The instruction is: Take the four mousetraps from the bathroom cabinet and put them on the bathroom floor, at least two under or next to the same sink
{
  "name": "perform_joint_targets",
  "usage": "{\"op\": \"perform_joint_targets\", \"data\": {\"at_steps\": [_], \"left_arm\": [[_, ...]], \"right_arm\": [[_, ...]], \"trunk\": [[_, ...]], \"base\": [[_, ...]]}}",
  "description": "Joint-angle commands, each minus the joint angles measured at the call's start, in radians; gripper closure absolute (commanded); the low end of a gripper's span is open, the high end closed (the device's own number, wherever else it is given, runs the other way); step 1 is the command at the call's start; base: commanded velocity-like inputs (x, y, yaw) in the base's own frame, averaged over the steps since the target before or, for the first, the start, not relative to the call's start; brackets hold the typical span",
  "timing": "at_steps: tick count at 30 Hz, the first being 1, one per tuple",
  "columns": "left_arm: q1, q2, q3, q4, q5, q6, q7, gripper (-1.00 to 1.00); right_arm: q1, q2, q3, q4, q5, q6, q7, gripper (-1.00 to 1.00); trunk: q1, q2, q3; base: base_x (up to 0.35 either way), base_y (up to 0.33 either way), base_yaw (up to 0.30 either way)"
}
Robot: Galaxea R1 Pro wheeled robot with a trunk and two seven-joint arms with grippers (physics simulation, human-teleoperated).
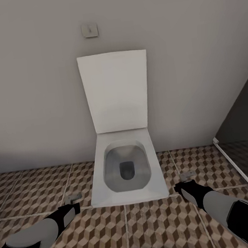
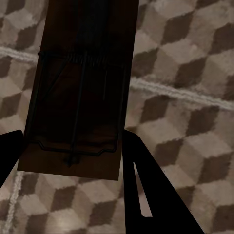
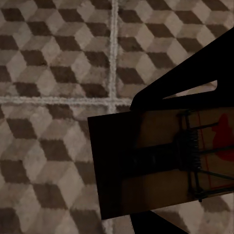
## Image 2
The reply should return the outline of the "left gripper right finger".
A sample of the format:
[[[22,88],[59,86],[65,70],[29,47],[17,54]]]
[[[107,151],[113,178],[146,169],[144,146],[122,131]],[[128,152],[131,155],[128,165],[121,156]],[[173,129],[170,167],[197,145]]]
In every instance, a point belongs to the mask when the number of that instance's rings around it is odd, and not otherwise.
[[[141,138],[122,131],[126,234],[205,234]],[[134,163],[153,217],[141,214]]]

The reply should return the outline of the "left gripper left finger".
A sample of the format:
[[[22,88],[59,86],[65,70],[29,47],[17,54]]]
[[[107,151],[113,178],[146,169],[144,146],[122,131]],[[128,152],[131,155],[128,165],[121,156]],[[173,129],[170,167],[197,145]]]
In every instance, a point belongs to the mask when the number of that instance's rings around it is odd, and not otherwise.
[[[0,188],[21,155],[22,141],[21,130],[0,135]]]

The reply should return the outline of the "mousetrap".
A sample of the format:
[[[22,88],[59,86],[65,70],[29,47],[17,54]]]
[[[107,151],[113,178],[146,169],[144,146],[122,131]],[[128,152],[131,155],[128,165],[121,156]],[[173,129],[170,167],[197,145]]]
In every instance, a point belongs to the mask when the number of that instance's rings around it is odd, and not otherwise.
[[[17,171],[118,181],[139,0],[49,0]]]

